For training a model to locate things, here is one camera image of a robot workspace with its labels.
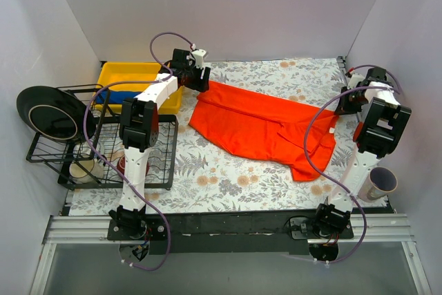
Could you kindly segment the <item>orange t shirt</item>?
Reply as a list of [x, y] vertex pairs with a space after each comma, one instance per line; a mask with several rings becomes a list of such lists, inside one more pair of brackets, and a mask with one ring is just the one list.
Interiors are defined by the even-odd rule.
[[211, 82], [198, 95], [190, 126], [231, 155], [288, 166], [296, 182], [329, 164], [338, 118], [331, 111]]

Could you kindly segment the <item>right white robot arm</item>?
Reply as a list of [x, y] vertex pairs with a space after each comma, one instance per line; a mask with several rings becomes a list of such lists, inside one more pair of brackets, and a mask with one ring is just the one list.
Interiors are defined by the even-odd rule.
[[353, 136], [354, 150], [337, 187], [318, 206], [312, 221], [314, 233], [321, 238], [339, 235], [349, 225], [356, 197], [371, 175], [387, 172], [378, 163], [394, 152], [409, 122], [412, 109], [400, 104], [395, 94], [401, 89], [397, 79], [388, 70], [366, 65], [366, 75], [351, 68], [347, 71], [348, 85], [342, 87], [337, 97], [335, 115], [365, 114]]

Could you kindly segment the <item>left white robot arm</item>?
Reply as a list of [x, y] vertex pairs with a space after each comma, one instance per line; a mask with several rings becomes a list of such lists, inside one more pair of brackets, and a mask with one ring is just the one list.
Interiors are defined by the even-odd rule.
[[207, 51], [175, 49], [172, 60], [162, 65], [155, 82], [134, 98], [123, 101], [119, 136], [124, 145], [124, 181], [119, 206], [110, 211], [116, 227], [129, 238], [138, 240], [147, 233], [144, 183], [151, 149], [159, 130], [160, 106], [180, 87], [195, 91], [209, 89], [211, 69], [204, 64]]

